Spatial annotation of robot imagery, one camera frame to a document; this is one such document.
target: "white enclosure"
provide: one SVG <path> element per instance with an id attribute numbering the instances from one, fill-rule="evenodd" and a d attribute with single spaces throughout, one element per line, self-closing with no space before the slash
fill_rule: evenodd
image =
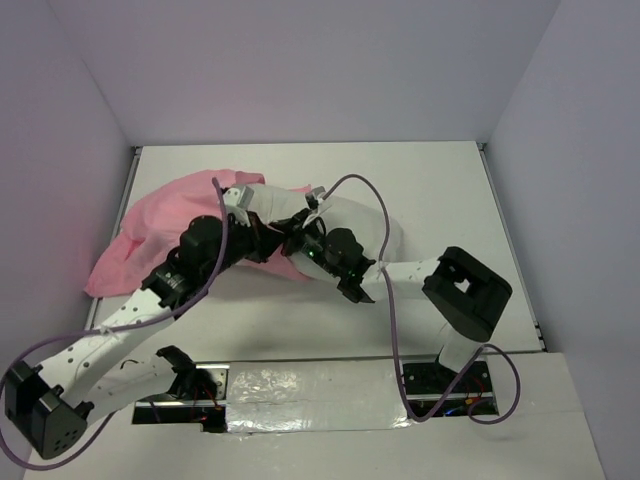
<path id="1" fill-rule="evenodd" d="M 600 479 L 590 429 L 608 478 L 637 478 L 640 417 L 633 412 L 640 390 L 628 379 L 640 367 L 638 24 L 635 0 L 3 2 L 0 367 L 43 337 L 82 328 L 88 312 L 100 321 L 120 301 L 90 309 L 81 289 L 109 241 L 127 171 L 136 166 L 132 147 L 149 145 L 129 204 L 204 166 L 245 165 L 282 186 L 329 185 L 354 169 L 366 174 L 409 232 L 407 258 L 458 243 L 508 278 L 514 298 L 495 340 L 520 352 L 525 388 L 554 399 L 566 394 L 534 413 L 541 399 L 527 391 L 522 416 L 495 430 L 448 419 L 391 433 L 242 441 L 191 429 L 178 440 L 165 438 L 160 427 L 131 428 L 125 411 L 93 453 L 41 477 L 100 478 L 115 468 L 123 478 L 174 478 L 184 474 L 185 458 L 202 452 L 214 455 L 227 478 L 327 478 L 326 465 L 337 478 L 422 478 L 433 465 L 442 465 L 438 472 L 458 465 L 454 478 L 493 472 Z M 421 143 L 452 140 L 466 143 Z M 476 141 L 488 142 L 486 159 Z M 274 142 L 293 144 L 265 145 Z M 213 146 L 152 147 L 199 144 Z M 309 161 L 327 155 L 328 170 Z M 423 195 L 424 212 L 406 185 Z M 375 206 L 361 186 L 340 193 Z M 251 299 L 235 296 L 239 280 L 251 283 Z M 212 292 L 159 344 L 191 344 L 210 360 L 389 355 L 383 305 L 365 314 L 331 288 L 310 298 L 300 285 L 241 269 L 216 288 L 219 295 Z M 296 296 L 291 317 L 280 307 L 265 311 L 267 297 L 285 292 Z M 435 312 L 402 308 L 403 353 L 437 351 L 443 333 Z M 223 320 L 216 335 L 191 335 L 186 325 L 202 327 L 212 309 L 241 321 Z M 540 353 L 532 312 L 559 354 Z M 502 367 L 493 368 L 510 385 Z M 541 379 L 548 382 L 536 383 Z M 26 443 L 7 423 L 0 416 L 3 433 L 26 458 Z M 144 446 L 126 443 L 136 441 Z M 107 462 L 99 455 L 119 442 L 138 449 L 138 457 L 111 452 Z M 174 455 L 187 444 L 191 454 Z M 465 454 L 450 455 L 459 445 L 468 447 Z M 562 448 L 580 468 L 568 469 Z M 243 463 L 243 449 L 253 463 Z M 375 458 L 365 464 L 371 452 Z M 24 473 L 4 457 L 0 472 L 9 480 Z"/>

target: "metal frame edge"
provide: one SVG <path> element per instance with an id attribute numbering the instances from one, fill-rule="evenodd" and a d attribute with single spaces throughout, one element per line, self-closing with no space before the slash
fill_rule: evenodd
<path id="1" fill-rule="evenodd" d="M 116 238 L 118 232 L 120 230 L 120 222 L 122 222 L 122 218 L 127 210 L 127 204 L 129 203 L 129 195 L 131 194 L 131 188 L 133 187 L 133 179 L 136 176 L 136 172 L 138 171 L 138 164 L 140 163 L 140 157 L 142 156 L 143 147 L 133 147 L 133 158 L 131 159 L 131 165 L 129 166 L 129 173 L 127 174 L 127 180 L 124 184 L 124 190 L 122 193 L 122 198 L 120 200 L 120 206 L 118 207 L 118 213 L 116 215 L 116 221 L 113 225 L 113 230 L 111 231 L 111 238 L 109 242 L 113 242 L 113 239 Z M 98 313 L 98 307 L 100 306 L 100 302 L 102 299 L 94 298 L 91 301 L 91 306 L 89 307 L 89 313 L 87 314 L 87 321 L 84 324 L 85 330 L 90 330 L 94 327 L 96 314 Z"/>

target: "white wall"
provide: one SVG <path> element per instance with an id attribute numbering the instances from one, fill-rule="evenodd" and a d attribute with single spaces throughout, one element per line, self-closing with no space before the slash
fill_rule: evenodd
<path id="1" fill-rule="evenodd" d="M 489 142 L 534 308 L 608 477 L 640 459 L 640 3 L 563 0 Z"/>
<path id="2" fill-rule="evenodd" d="M 50 0 L 136 144 L 486 140 L 558 0 Z"/>
<path id="3" fill-rule="evenodd" d="M 83 327 L 82 287 L 109 239 L 131 153 L 44 0 L 1 2 L 0 37 L 4 371 L 36 340 Z M 8 440 L 25 454 L 4 418 Z M 21 477 L 1 454 L 0 477 Z"/>

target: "white table surface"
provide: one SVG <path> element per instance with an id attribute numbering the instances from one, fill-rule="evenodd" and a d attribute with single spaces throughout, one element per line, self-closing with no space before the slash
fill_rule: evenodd
<path id="1" fill-rule="evenodd" d="M 222 168 L 259 172 L 267 183 L 285 188 L 309 183 L 328 188 L 348 173 L 366 176 L 404 230 L 402 259 L 438 256 L 450 245 L 467 249 L 514 290 L 492 341 L 512 352 L 540 350 L 474 142 L 144 147 L 128 206 L 173 179 Z M 372 193 L 356 181 L 343 184 L 337 194 L 378 208 Z M 101 301 L 97 322 L 124 300 Z M 437 353 L 445 323 L 426 300 L 401 302 L 402 353 Z M 135 354 L 152 355 L 176 345 L 197 361 L 385 357 L 389 342 L 386 302 L 355 305 L 329 285 L 298 284 L 234 267 L 205 300 Z"/>
<path id="2" fill-rule="evenodd" d="M 564 357 L 536 353 L 513 360 L 522 377 L 521 406 L 496 426 L 449 417 L 371 432 L 216 435 L 199 425 L 131 425 L 130 406 L 71 464 L 24 478 L 604 480 Z M 489 359 L 489 370 L 504 412 L 513 376 L 498 357 Z M 375 403 L 375 395 L 362 395 Z M 42 463 L 37 454 L 31 461 Z"/>

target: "black bracket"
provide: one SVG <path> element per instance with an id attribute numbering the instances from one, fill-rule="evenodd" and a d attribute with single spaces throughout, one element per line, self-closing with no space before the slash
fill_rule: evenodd
<path id="1" fill-rule="evenodd" d="M 60 398 L 62 388 L 49 387 L 38 368 L 19 362 L 9 370 L 5 414 L 31 446 L 49 460 L 66 452 L 87 429 L 90 402 L 72 408 Z"/>
<path id="2" fill-rule="evenodd" d="M 461 335 L 488 342 L 507 302 L 511 285 L 459 247 L 449 247 L 422 291 Z M 459 288 L 468 282 L 465 291 Z"/>

